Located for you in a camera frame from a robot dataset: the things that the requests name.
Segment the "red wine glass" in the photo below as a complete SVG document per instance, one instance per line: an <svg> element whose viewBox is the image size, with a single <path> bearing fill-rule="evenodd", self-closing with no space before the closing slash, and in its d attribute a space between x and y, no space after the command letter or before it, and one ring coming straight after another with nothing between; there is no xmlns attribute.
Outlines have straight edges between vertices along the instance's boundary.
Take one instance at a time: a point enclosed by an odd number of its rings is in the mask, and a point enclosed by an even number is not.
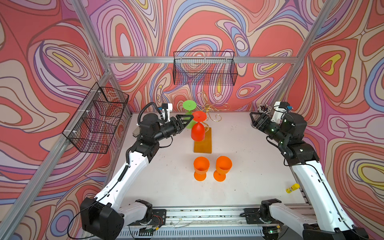
<svg viewBox="0 0 384 240"><path fill-rule="evenodd" d="M201 142L205 138L205 127L202 124L207 119L206 113L197 111L193 113L194 121L196 122L191 131L191 138L196 142Z"/></svg>

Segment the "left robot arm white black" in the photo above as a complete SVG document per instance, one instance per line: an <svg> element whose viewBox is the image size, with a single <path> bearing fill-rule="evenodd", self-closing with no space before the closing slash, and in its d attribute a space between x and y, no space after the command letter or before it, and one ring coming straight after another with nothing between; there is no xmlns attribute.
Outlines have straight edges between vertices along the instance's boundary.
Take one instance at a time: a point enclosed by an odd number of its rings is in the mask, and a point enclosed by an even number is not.
<svg viewBox="0 0 384 240"><path fill-rule="evenodd" d="M93 237L114 240L123 227L134 222L149 223L153 206L144 200L136 200L123 208L122 202L140 172L149 165L159 149L160 141L180 134L194 119L193 115L170 115L172 104L154 102L139 112L139 134L135 143L126 150L126 161L110 182L93 198L85 198L80 205L82 229Z"/></svg>

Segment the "orange wine glass front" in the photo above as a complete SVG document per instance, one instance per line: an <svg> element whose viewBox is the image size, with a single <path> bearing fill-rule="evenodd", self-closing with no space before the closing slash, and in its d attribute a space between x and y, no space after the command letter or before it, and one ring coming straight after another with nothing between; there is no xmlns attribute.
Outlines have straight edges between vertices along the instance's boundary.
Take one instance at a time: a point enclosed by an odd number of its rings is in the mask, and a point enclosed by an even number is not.
<svg viewBox="0 0 384 240"><path fill-rule="evenodd" d="M232 166L233 163L230 158L226 156L218 157L216 161L216 170L214 171L214 179L218 182L223 182Z"/></svg>

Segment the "orange wine glass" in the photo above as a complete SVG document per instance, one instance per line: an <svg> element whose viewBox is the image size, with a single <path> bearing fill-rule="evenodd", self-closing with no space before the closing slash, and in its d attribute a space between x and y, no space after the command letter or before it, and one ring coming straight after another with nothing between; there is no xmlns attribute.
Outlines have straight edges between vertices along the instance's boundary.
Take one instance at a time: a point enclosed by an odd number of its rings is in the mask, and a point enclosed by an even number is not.
<svg viewBox="0 0 384 240"><path fill-rule="evenodd" d="M194 160L194 178L202 182L207 177L207 172L210 168L210 161L205 157L197 157Z"/></svg>
<svg viewBox="0 0 384 240"><path fill-rule="evenodd" d="M216 161L216 170L214 171L214 179L218 182L223 182L232 166L233 163L230 158L226 156L218 157Z"/></svg>

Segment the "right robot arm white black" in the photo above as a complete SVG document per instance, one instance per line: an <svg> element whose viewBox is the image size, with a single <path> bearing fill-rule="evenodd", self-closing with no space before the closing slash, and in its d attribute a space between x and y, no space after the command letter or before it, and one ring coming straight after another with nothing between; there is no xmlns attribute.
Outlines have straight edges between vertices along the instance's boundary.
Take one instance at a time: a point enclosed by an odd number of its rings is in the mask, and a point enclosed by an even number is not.
<svg viewBox="0 0 384 240"><path fill-rule="evenodd" d="M344 211L328 183L315 149L303 141L307 122L295 113L284 113L278 124L265 113L250 113L252 127L265 133L299 180L315 212L310 219L284 205L278 199L261 202L256 213L245 209L244 216L270 224L281 222L304 240L367 240L368 233L357 227Z"/></svg>

